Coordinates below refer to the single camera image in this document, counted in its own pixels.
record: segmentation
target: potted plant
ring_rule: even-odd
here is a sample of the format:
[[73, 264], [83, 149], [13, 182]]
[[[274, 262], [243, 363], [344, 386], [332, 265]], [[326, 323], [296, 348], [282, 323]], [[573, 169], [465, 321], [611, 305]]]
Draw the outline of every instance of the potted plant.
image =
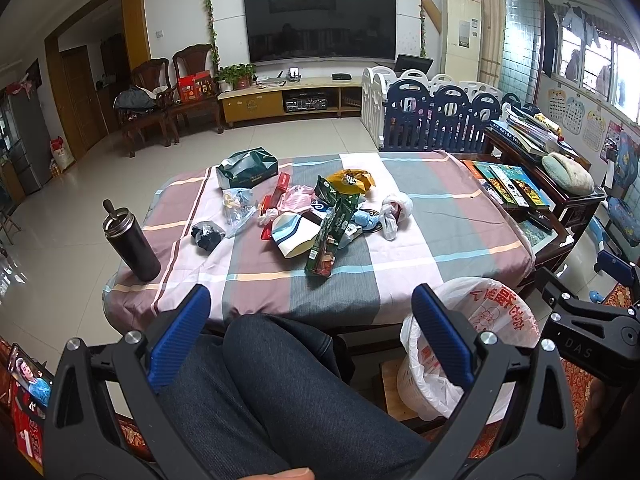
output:
[[240, 63], [220, 68], [218, 81], [227, 82], [234, 90], [242, 90], [251, 86], [254, 75], [255, 65]]

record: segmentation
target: jeans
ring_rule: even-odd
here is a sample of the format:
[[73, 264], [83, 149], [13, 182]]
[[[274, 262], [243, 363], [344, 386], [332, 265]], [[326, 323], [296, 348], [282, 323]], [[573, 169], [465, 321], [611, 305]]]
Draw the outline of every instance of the jeans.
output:
[[317, 480], [401, 477], [428, 447], [340, 380], [329, 336], [263, 314], [199, 336], [159, 401], [219, 480], [300, 467]]

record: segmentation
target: artificial vine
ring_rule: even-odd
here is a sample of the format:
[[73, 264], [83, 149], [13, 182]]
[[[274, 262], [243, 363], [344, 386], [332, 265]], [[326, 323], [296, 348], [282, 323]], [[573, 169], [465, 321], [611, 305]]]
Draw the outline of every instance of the artificial vine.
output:
[[213, 28], [213, 4], [211, 0], [204, 0], [204, 7], [207, 11], [207, 27], [209, 28], [209, 41], [211, 46], [213, 47], [212, 60], [213, 65], [216, 67], [216, 72], [218, 71], [218, 66], [220, 65], [220, 56], [218, 54], [218, 46], [216, 45], [216, 30]]
[[420, 57], [427, 57], [427, 43], [424, 39], [426, 11], [420, 0]]

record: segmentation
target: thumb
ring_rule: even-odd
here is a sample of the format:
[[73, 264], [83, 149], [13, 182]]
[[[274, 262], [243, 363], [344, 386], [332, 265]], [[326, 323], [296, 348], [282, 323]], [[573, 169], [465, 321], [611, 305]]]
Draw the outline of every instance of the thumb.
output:
[[311, 469], [309, 469], [308, 467], [303, 467], [300, 469], [289, 469], [288, 471], [282, 471], [274, 475], [247, 476], [246, 478], [242, 478], [240, 480], [273, 480], [274, 478], [291, 480], [315, 480], [316, 476], [313, 474]]

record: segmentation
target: striped tablecloth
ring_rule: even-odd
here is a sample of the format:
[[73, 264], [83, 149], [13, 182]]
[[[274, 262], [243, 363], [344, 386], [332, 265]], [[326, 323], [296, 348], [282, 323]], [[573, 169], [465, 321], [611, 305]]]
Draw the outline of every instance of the striped tablecloth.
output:
[[[494, 205], [466, 167], [444, 152], [349, 153], [280, 160], [290, 185], [315, 186], [318, 175], [368, 170], [376, 181], [364, 207], [379, 210], [398, 190], [414, 201], [412, 218], [388, 242], [377, 232], [340, 250], [328, 279], [304, 273], [306, 254], [284, 259], [260, 240], [255, 217], [209, 255], [191, 238], [203, 220], [225, 225], [215, 168], [177, 175], [156, 192], [143, 230], [162, 265], [141, 284], [124, 263], [103, 291], [104, 311], [120, 332], [144, 329], [158, 312], [176, 308], [195, 283], [211, 293], [209, 319], [229, 322], [254, 312], [279, 314], [320, 328], [401, 322], [420, 283], [486, 276], [516, 287], [534, 255], [513, 220]], [[260, 200], [276, 177], [254, 187]]]

